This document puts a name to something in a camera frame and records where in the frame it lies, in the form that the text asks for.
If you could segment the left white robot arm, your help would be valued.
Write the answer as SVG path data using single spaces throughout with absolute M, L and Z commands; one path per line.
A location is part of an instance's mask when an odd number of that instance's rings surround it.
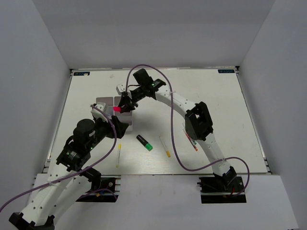
M 80 120 L 47 182 L 37 188 L 38 193 L 22 211 L 12 213 L 9 222 L 19 230 L 53 230 L 77 199 L 101 188 L 101 173 L 93 166 L 84 167 L 90 152 L 104 138 L 122 138 L 128 126 L 114 115 L 106 118 L 97 114 Z

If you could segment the yellow capped white marker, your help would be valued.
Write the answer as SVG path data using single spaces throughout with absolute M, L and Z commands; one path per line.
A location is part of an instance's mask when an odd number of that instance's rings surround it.
M 160 139 L 160 142 L 161 142 L 161 144 L 162 144 L 162 146 L 164 148 L 164 151 L 166 152 L 166 155 L 170 158 L 171 157 L 170 152 L 169 152 L 169 150 L 168 150 L 168 148 L 167 148 L 163 138 L 160 136 L 159 139 Z

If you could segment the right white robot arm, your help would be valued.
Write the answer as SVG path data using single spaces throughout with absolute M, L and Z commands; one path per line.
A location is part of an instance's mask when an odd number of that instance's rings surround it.
M 207 156 L 216 179 L 217 187 L 228 191 L 234 185 L 236 172 L 226 160 L 219 148 L 214 133 L 213 121 L 206 103 L 195 103 L 171 89 L 168 80 L 153 80 L 145 69 L 140 69 L 133 74 L 137 87 L 129 90 L 128 84 L 119 84 L 116 87 L 121 96 L 118 104 L 121 113 L 128 113 L 138 107 L 138 101 L 145 97 L 153 98 L 171 108 L 171 112 L 179 113 L 185 121 L 185 132 L 197 141 Z

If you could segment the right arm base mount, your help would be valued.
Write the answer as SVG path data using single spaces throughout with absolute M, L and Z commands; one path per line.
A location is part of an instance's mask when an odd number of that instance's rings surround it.
M 197 185 L 201 189 L 202 204 L 240 204 L 247 202 L 244 192 L 237 195 L 244 188 L 240 176 L 237 176 L 227 188 L 219 185 L 215 177 L 200 177 Z

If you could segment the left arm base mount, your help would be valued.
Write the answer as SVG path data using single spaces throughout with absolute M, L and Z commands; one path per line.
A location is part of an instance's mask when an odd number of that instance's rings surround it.
M 79 197 L 76 202 L 115 203 L 120 193 L 121 176 L 101 176 L 100 186 Z

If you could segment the pink black highlighter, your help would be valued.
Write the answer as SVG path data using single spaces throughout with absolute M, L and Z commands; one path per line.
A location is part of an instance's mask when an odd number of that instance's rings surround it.
M 113 110 L 114 110 L 115 112 L 120 112 L 120 111 L 121 111 L 121 108 L 118 107 L 118 106 L 114 106 L 114 107 L 113 107 Z

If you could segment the green black highlighter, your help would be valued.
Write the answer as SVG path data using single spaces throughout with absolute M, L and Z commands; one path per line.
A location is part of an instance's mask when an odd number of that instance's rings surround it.
M 153 146 L 141 135 L 137 135 L 136 139 L 148 150 L 151 151 Z

